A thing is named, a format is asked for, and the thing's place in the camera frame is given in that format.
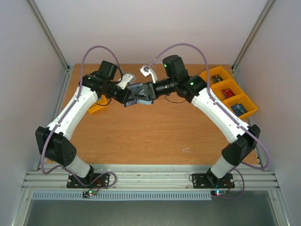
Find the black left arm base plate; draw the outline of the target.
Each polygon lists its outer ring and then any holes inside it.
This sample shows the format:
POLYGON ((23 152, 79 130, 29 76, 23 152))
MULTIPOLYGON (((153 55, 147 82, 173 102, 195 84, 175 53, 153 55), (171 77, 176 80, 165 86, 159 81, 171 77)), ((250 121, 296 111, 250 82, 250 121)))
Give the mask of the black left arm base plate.
POLYGON ((71 188, 98 188, 108 187, 110 183, 109 173, 90 173, 85 178, 69 175, 66 187, 71 188))

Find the yellow bin near right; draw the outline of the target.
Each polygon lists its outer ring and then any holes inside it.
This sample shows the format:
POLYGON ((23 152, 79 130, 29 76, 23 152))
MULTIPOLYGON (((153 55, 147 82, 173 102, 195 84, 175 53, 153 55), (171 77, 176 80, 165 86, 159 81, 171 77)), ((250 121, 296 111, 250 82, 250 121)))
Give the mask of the yellow bin near right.
POLYGON ((242 120, 249 118, 258 110, 258 107, 246 94, 235 95, 222 102, 242 120))

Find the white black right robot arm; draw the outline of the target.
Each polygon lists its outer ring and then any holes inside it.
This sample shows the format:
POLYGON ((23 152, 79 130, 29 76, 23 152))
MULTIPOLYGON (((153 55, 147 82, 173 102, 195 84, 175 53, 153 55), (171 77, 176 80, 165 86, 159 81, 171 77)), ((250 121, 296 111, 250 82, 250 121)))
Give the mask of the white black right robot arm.
POLYGON ((151 76, 152 81, 143 83, 132 93, 132 97, 152 101, 175 92, 211 119, 229 142, 222 150, 221 157, 206 173, 208 184, 211 187, 219 186, 224 182, 224 176, 237 167, 256 147, 260 129, 257 125, 249 126, 232 113, 214 96, 200 76, 189 76, 180 56, 171 55, 162 62, 167 78, 158 81, 150 67, 141 67, 141 73, 145 77, 151 76))

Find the red credit card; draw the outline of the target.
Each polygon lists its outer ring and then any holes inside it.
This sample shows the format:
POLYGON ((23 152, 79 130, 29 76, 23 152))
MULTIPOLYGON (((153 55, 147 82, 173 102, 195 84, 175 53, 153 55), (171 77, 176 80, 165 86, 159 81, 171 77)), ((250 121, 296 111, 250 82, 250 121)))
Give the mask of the red credit card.
POLYGON ((236 94, 232 91, 232 89, 228 88, 228 89, 222 89, 221 90, 223 96, 225 99, 234 97, 236 94))

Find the aluminium corner post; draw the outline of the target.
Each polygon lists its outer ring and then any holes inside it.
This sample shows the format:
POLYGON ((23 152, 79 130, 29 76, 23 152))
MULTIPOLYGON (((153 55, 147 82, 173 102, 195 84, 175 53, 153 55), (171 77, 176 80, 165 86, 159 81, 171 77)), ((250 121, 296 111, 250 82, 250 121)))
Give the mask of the aluminium corner post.
POLYGON ((35 15, 38 23, 40 24, 43 32, 45 33, 48 41, 50 42, 52 48, 54 49, 55 53, 57 54, 57 56, 58 56, 61 64, 63 65, 65 71, 68 72, 69 69, 70 69, 70 66, 68 65, 65 57, 63 56, 63 54, 62 54, 62 52, 61 52, 54 36, 53 36, 53 34, 52 34, 52 32, 49 28, 49 26, 47 25, 46 20, 44 19, 41 11, 39 10, 39 7, 38 7, 37 3, 34 0, 27 0, 26 2, 29 4, 31 10, 33 11, 33 14, 35 15))
POLYGON ((239 66, 240 62, 242 61, 244 55, 247 53, 248 49, 250 48, 252 42, 254 41, 257 33, 259 32, 260 28, 262 27, 263 23, 265 22, 267 16, 269 15, 270 11, 272 10, 276 0, 268 0, 266 1, 263 9, 261 10, 258 18, 256 19, 246 41, 244 42, 238 56, 236 57, 233 65, 232 71, 235 72, 237 67, 239 66))

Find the small circuit board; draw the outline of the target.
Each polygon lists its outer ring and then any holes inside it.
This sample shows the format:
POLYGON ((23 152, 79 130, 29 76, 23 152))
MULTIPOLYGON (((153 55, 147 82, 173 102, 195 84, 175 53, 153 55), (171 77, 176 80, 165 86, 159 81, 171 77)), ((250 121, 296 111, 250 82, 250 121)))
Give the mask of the small circuit board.
POLYGON ((226 195, 227 193, 228 193, 228 191, 220 190, 220 189, 211 191, 212 196, 223 196, 223 195, 226 195))
POLYGON ((94 190, 89 190, 89 191, 85 191, 85 192, 82 192, 82 197, 83 198, 88 198, 88 197, 92 197, 92 196, 95 196, 97 195, 97 191, 94 191, 94 190))

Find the yellow bin far right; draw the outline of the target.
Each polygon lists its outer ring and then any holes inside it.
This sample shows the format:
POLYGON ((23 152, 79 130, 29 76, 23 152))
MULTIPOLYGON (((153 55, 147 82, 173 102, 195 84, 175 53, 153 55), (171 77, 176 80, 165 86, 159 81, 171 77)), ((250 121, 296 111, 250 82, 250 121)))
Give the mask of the yellow bin far right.
POLYGON ((227 79, 230 79, 231 76, 222 66, 217 66, 209 69, 209 78, 209 84, 212 86, 220 81, 226 81, 227 79))

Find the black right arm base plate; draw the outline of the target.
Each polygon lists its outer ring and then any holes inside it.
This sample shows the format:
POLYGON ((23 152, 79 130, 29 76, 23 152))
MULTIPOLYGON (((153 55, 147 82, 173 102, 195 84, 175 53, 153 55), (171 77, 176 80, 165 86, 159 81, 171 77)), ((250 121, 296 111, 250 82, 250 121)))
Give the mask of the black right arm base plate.
POLYGON ((233 175, 228 173, 216 185, 210 184, 206 177, 206 173, 193 173, 189 175, 189 180, 192 182, 194 189, 228 189, 235 188, 233 175))

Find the left aluminium corner post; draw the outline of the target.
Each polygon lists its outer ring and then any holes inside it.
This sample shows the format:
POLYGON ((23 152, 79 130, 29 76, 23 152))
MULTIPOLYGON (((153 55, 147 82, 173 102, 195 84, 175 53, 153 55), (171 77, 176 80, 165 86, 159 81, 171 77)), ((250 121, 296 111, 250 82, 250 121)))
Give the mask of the left aluminium corner post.
POLYGON ((48 41, 50 42, 52 48, 54 49, 55 53, 57 54, 57 56, 58 56, 61 64, 63 65, 65 71, 68 72, 69 69, 70 69, 70 66, 68 65, 65 57, 63 56, 63 54, 62 54, 62 52, 61 52, 54 36, 53 36, 53 34, 52 34, 52 32, 49 28, 49 26, 47 25, 46 20, 44 19, 41 11, 39 10, 39 7, 38 7, 37 3, 34 0, 27 0, 26 2, 29 4, 31 10, 33 11, 33 14, 35 15, 38 23, 40 24, 43 32, 45 33, 48 41))

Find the aluminium rail base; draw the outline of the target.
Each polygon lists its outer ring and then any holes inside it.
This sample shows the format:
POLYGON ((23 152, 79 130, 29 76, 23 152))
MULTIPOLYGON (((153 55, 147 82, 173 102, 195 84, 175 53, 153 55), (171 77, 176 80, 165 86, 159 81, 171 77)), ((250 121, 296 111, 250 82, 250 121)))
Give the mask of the aluminium rail base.
MULTIPOLYGON (((93 164, 97 173, 114 172, 118 180, 111 190, 120 191, 191 191, 193 173, 205 173, 208 165, 164 164, 93 164)), ((48 175, 41 171, 28 171, 22 190, 66 190, 68 173, 56 169, 48 175)), ((274 172, 260 171, 241 165, 232 171, 234 191, 278 191, 274 172)))

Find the blue leather card holder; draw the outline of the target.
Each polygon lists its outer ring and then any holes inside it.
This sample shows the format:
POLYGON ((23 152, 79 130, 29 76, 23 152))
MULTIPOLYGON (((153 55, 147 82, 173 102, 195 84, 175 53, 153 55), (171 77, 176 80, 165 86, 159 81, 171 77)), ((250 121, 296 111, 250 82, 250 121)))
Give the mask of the blue leather card holder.
POLYGON ((136 83, 127 86, 127 88, 131 91, 131 95, 129 97, 129 101, 124 103, 124 107, 129 107, 135 104, 152 105, 154 103, 154 100, 146 100, 143 85, 143 83, 136 83))

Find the right small circuit board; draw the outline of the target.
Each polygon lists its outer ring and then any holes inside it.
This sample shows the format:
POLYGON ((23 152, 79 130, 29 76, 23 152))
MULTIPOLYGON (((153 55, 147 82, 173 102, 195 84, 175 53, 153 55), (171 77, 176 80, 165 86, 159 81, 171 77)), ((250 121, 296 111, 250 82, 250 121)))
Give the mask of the right small circuit board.
POLYGON ((228 193, 228 191, 220 190, 220 189, 211 191, 212 196, 223 196, 223 195, 226 195, 227 193, 228 193))

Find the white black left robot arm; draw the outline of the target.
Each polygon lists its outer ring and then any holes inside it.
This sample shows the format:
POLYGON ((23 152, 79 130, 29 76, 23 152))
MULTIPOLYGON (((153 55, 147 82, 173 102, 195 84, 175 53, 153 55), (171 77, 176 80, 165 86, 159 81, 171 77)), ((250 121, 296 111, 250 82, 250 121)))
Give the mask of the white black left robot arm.
POLYGON ((61 113, 46 127, 38 127, 35 136, 42 159, 47 158, 78 176, 83 187, 94 184, 92 168, 77 155, 71 137, 88 109, 102 96, 126 103, 136 77, 131 73, 121 74, 119 81, 114 76, 121 69, 110 62, 102 61, 100 68, 80 78, 79 85, 61 113))

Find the yellow bin left side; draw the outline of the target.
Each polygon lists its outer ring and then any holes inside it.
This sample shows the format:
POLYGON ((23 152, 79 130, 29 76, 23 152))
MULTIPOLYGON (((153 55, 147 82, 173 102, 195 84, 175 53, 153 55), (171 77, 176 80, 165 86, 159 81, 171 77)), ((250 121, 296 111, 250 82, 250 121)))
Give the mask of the yellow bin left side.
POLYGON ((88 113, 95 113, 105 107, 107 107, 111 102, 111 99, 108 99, 106 96, 102 95, 94 104, 88 109, 88 113))

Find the black credit card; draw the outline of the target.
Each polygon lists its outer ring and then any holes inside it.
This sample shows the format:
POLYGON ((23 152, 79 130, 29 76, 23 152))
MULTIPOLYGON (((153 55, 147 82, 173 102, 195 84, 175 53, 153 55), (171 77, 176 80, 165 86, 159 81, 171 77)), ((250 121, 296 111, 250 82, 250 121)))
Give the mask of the black credit card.
POLYGON ((211 77, 211 80, 214 84, 223 81, 223 78, 218 74, 211 77))

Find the yellow bin middle right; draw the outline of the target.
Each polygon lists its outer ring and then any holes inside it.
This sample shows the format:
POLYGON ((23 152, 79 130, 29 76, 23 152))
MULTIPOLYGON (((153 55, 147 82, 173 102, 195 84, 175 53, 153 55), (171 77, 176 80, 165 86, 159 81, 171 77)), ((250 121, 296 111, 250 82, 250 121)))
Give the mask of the yellow bin middle right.
POLYGON ((242 89, 234 80, 227 79, 211 85, 211 90, 221 101, 243 94, 242 89))

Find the right aluminium corner post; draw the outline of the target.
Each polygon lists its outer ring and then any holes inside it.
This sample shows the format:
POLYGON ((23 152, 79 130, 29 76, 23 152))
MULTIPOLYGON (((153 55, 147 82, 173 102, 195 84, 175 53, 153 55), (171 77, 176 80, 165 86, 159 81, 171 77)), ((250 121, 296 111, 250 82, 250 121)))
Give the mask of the right aluminium corner post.
POLYGON ((276 0, 268 0, 266 1, 263 9, 261 10, 258 18, 256 19, 246 41, 244 42, 238 56, 236 57, 233 65, 232 71, 235 72, 237 67, 239 66, 240 62, 242 61, 244 55, 247 53, 248 49, 250 48, 252 42, 254 41, 257 33, 259 32, 260 28, 262 27, 263 23, 265 22, 267 16, 269 15, 270 11, 272 10, 276 0))

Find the left small circuit board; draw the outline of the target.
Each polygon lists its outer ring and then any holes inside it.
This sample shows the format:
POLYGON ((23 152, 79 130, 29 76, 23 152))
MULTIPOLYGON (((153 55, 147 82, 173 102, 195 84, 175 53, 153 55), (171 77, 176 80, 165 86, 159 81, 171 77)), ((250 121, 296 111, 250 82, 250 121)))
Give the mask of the left small circuit board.
POLYGON ((85 191, 85 192, 82 192, 82 197, 83 198, 88 198, 88 197, 92 197, 92 196, 95 196, 97 195, 97 191, 94 191, 94 190, 89 190, 89 191, 85 191))

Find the blue credit card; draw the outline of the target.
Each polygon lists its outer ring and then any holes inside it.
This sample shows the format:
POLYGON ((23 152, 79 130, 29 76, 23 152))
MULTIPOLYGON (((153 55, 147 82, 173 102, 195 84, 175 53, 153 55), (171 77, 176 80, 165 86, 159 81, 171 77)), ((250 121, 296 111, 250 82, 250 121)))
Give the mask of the blue credit card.
POLYGON ((247 110, 241 103, 232 105, 231 109, 237 117, 247 113, 247 110))

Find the yellow bin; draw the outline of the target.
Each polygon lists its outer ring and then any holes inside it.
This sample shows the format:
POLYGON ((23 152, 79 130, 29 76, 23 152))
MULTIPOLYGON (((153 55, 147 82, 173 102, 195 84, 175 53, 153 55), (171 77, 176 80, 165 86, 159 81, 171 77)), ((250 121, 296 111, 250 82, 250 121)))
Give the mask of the yellow bin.
POLYGON ((107 107, 111 102, 111 99, 108 99, 106 96, 102 95, 94 104, 88 109, 88 113, 95 113, 105 107, 107 107))
POLYGON ((242 89, 234 80, 227 79, 211 85, 211 90, 221 101, 243 94, 242 89))
POLYGON ((222 102, 242 120, 249 118, 258 110, 258 107, 246 94, 235 95, 222 102))
POLYGON ((226 81, 227 79, 230 79, 231 76, 222 66, 217 66, 209 69, 209 78, 209 84, 212 86, 220 81, 226 81))

